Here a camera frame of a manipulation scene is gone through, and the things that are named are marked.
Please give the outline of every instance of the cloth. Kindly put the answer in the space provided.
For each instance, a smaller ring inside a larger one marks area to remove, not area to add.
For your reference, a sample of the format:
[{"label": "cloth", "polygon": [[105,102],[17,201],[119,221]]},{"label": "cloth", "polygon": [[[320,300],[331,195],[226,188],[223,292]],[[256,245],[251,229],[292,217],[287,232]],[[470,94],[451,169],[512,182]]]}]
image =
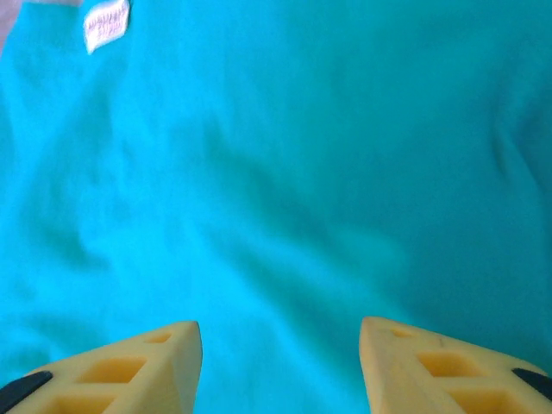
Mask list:
[{"label": "cloth", "polygon": [[552,3],[26,3],[0,61],[0,382],[180,320],[196,413],[368,413],[364,316],[552,371]]}]

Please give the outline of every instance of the rectangular hole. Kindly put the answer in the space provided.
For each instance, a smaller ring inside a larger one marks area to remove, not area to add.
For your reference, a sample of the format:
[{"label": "rectangular hole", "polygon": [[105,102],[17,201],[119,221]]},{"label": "rectangular hole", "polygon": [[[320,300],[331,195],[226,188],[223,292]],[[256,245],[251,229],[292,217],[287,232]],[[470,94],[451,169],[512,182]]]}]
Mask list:
[{"label": "rectangular hole", "polygon": [[391,332],[397,337],[397,338],[411,338],[414,336],[411,332],[409,332],[406,329],[401,328],[391,328]]},{"label": "rectangular hole", "polygon": [[101,414],[115,400],[107,396],[64,396],[56,398],[40,414]]},{"label": "rectangular hole", "polygon": [[455,352],[426,352],[418,354],[417,358],[434,377],[483,376],[475,363]]},{"label": "rectangular hole", "polygon": [[128,383],[146,363],[146,358],[110,358],[96,362],[78,383]]},{"label": "rectangular hole", "polygon": [[449,394],[466,414],[532,414],[505,390],[454,390]]}]

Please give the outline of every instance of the black rubber pad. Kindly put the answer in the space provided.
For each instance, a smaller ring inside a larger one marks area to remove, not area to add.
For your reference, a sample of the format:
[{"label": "black rubber pad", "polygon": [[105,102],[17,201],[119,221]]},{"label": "black rubber pad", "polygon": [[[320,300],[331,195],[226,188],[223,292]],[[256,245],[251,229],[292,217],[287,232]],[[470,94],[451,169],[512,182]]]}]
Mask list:
[{"label": "black rubber pad", "polygon": [[49,371],[40,371],[11,381],[0,389],[0,414],[14,408],[52,378],[53,374]]},{"label": "black rubber pad", "polygon": [[514,368],[511,371],[535,390],[539,391],[544,397],[552,401],[552,378],[523,368]]}]

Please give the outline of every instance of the teal shirt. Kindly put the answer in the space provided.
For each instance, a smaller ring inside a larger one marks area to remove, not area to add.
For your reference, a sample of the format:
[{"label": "teal shirt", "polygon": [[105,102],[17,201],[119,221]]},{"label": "teal shirt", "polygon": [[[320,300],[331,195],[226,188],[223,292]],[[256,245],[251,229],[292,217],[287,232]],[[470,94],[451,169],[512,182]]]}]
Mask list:
[{"label": "teal shirt", "polygon": [[368,413],[361,319],[552,371],[552,3],[24,4],[0,383],[197,320],[196,413]]}]

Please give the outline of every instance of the white tag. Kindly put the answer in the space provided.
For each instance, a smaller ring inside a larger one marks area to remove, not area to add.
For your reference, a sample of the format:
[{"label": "white tag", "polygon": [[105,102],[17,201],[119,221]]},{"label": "white tag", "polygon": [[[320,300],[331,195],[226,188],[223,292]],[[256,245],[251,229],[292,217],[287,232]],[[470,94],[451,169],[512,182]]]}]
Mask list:
[{"label": "white tag", "polygon": [[94,6],[85,18],[88,54],[122,37],[129,25],[129,0],[115,0]]}]

